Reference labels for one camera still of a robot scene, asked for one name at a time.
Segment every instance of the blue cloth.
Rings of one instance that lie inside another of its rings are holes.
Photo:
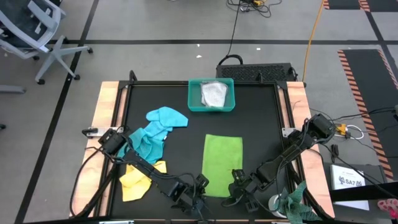
[[[166,106],[148,112],[146,118],[150,123],[134,131],[129,137],[134,150],[148,163],[155,164],[163,156],[164,139],[173,131],[173,127],[187,127],[188,118],[178,111]],[[118,157],[124,156],[124,148],[119,150]]]

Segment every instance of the lime green towel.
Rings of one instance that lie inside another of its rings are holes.
[[[206,195],[228,197],[233,169],[242,169],[243,141],[239,137],[206,135],[202,174],[209,180]]]

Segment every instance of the teal container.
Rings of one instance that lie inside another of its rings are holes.
[[[201,103],[201,88],[203,82],[219,81],[228,86],[223,107],[207,107]],[[188,107],[194,112],[220,111],[229,112],[235,107],[234,80],[232,78],[196,78],[188,82]]]

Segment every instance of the wooden edge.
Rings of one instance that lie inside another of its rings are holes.
[[[311,118],[307,95],[302,82],[287,82],[287,91],[293,111],[293,120],[297,129],[301,129],[305,118]],[[312,147],[319,152],[318,145]],[[329,188],[326,181],[321,157],[312,151],[306,150],[301,154],[307,188],[321,205],[322,209],[331,217],[335,217],[330,199]]]
[[[126,97],[127,97],[127,88],[123,88],[121,97],[120,97],[120,104],[119,104],[118,118],[116,120],[116,127],[120,127],[122,125],[123,111],[124,111],[124,107],[126,105]],[[112,168],[112,164],[109,164],[108,172],[111,170],[111,168]],[[110,190],[111,190],[111,185],[109,184],[104,191],[103,198],[101,201],[101,210],[99,211],[100,216],[106,215],[106,209],[108,207],[109,191]]]
[[[280,107],[282,109],[282,116],[284,118],[285,128],[291,128],[290,124],[289,124],[289,116],[287,114],[287,107],[286,107],[286,102],[285,102],[285,93],[284,93],[283,89],[279,88],[278,89],[278,94],[279,94]],[[298,171],[296,161],[292,161],[292,165],[293,165],[294,170]]]
[[[118,94],[119,82],[103,82],[99,91],[97,105],[93,117],[92,127],[110,127],[116,97]],[[87,147],[100,147],[99,138],[87,140]],[[83,156],[83,162],[94,153],[94,149],[87,149]],[[104,155],[97,153],[87,162],[81,171],[76,185],[75,195],[73,197],[72,208],[75,214],[83,210],[86,204],[94,195],[100,184],[101,170],[103,166]],[[107,199],[109,191],[104,193]]]

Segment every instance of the chair leg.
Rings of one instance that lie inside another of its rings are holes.
[[[84,46],[84,47],[70,47],[70,48],[67,48],[67,49],[61,49],[61,50],[59,50],[59,54],[61,56],[64,56],[64,55],[68,55],[68,54],[74,54],[76,52],[81,52],[82,50],[88,50],[88,47],[87,46]]]
[[[53,55],[49,55],[49,57],[45,60],[45,62],[43,63],[42,67],[40,68],[39,72],[37,72],[37,75],[35,77],[35,81],[39,82],[39,80],[42,78],[43,74],[45,73],[45,71],[47,71],[49,69],[49,67],[51,66],[51,64],[54,62],[55,57]]]
[[[76,75],[72,70],[70,70],[69,66],[62,60],[61,56],[59,55],[54,55],[54,57],[57,59],[57,61],[69,72],[69,74],[75,78]]]
[[[0,93],[25,93],[26,90],[22,86],[0,85]]]
[[[62,48],[63,40],[65,39],[64,35],[61,35],[60,38],[57,40],[55,45],[53,46],[54,50],[60,50]]]

